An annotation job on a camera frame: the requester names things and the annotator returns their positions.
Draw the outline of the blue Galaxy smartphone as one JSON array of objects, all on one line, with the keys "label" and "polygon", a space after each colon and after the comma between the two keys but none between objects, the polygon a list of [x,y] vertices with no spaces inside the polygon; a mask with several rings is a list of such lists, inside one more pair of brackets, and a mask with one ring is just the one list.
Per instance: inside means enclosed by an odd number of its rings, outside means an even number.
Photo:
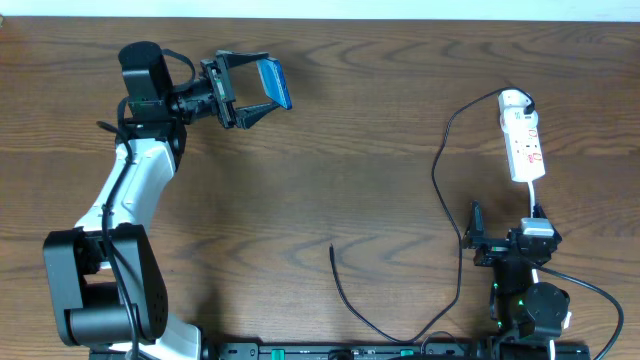
[{"label": "blue Galaxy smartphone", "polygon": [[268,57],[258,60],[256,65],[265,95],[280,107],[286,110],[291,110],[293,105],[286,84],[284,71],[279,60]]}]

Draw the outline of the white USB wall charger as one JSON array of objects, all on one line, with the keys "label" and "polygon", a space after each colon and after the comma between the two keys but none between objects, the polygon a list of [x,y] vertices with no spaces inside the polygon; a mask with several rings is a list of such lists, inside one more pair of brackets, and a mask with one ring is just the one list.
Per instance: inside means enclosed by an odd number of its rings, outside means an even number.
[{"label": "white USB wall charger", "polygon": [[500,127],[504,133],[536,128],[539,117],[535,102],[528,93],[507,89],[498,96]]}]

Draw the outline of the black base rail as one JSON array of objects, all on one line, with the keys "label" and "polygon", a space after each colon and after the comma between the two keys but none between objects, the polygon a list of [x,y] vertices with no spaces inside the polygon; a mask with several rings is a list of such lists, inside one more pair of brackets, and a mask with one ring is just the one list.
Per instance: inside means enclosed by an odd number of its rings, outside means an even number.
[{"label": "black base rail", "polygon": [[486,360],[547,359],[542,348],[507,346],[495,355],[478,345],[436,341],[421,345],[376,344],[206,344],[203,360]]}]

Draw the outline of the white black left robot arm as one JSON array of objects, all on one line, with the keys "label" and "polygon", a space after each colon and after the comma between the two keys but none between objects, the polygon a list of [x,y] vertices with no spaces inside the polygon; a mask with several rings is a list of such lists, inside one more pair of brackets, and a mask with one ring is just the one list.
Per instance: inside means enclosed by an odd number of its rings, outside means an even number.
[{"label": "white black left robot arm", "polygon": [[170,76],[171,56],[150,41],[119,52],[127,95],[108,126],[113,168],[90,209],[43,244],[58,335],[93,359],[215,357],[201,329],[170,312],[148,232],[189,125],[214,116],[226,129],[248,129],[292,106],[282,66],[266,52],[220,50],[181,84]]}]

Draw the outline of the white power strip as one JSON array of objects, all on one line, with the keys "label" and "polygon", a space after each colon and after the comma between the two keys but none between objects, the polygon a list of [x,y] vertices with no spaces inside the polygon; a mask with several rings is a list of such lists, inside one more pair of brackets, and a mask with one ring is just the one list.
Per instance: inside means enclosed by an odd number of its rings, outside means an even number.
[{"label": "white power strip", "polygon": [[521,122],[501,119],[511,180],[533,182],[546,173],[538,129]]}]

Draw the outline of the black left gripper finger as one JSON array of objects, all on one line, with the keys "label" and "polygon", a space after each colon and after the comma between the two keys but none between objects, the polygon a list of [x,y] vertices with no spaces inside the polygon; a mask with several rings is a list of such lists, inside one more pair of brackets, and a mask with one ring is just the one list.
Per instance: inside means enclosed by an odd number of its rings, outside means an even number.
[{"label": "black left gripper finger", "polygon": [[279,107],[278,103],[270,102],[237,108],[235,109],[235,125],[241,129],[249,129]]},{"label": "black left gripper finger", "polygon": [[259,60],[267,59],[269,57],[268,52],[234,52],[228,50],[218,50],[215,58],[220,68],[234,68],[237,66],[245,65]]}]

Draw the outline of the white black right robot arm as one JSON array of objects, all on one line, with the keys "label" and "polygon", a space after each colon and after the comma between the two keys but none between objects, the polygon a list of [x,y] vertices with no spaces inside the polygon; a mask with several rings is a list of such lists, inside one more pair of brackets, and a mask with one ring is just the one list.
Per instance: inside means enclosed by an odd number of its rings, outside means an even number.
[{"label": "white black right robot arm", "polygon": [[536,268],[551,259],[561,241],[538,205],[533,216],[523,218],[505,237],[491,238],[479,203],[472,203],[463,247],[475,251],[476,266],[493,269],[489,310],[498,331],[477,341],[471,354],[501,360],[558,357],[555,340],[569,314],[570,297],[540,281]]}]

